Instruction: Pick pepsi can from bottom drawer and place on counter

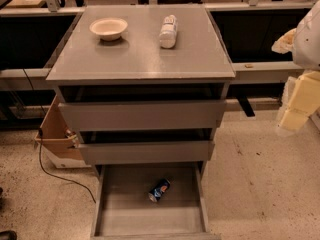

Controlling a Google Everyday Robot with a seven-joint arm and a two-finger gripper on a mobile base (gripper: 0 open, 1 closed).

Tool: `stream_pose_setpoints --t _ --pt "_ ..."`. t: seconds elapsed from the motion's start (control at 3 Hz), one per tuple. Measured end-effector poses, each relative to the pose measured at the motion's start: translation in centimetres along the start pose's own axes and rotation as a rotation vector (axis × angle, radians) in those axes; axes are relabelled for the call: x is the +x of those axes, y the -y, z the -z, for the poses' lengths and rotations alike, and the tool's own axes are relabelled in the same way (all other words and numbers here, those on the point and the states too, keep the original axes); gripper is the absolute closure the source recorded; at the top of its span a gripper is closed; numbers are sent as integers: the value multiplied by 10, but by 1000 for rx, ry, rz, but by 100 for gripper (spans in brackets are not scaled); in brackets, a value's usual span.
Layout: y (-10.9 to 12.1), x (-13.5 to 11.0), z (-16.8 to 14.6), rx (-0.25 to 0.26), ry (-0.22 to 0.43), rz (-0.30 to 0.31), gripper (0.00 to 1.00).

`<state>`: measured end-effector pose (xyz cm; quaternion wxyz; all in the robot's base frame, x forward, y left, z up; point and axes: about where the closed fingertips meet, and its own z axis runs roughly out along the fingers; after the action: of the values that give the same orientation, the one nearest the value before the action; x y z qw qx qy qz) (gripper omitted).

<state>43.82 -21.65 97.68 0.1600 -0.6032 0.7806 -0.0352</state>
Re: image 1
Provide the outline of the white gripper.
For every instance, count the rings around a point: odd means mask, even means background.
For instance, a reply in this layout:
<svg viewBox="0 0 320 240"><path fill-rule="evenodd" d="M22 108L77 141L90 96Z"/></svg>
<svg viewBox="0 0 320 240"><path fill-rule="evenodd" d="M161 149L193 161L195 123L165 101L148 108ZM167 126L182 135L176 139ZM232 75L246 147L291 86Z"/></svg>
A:
<svg viewBox="0 0 320 240"><path fill-rule="evenodd" d="M293 49L296 29L282 35L271 47L273 52L285 54ZM282 95L278 114L278 129L297 132L309 117L320 108L320 72L306 71L298 78L289 77Z"/></svg>

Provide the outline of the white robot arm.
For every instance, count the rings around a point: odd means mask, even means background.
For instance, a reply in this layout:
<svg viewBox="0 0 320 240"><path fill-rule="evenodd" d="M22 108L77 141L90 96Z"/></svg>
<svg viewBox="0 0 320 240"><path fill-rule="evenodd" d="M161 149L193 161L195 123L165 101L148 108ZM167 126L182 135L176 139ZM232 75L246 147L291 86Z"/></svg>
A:
<svg viewBox="0 0 320 240"><path fill-rule="evenodd" d="M298 78L289 77L278 113L277 133L298 132L320 108L320 1L296 28L281 36L271 47L276 53L292 53L293 62L304 69Z"/></svg>

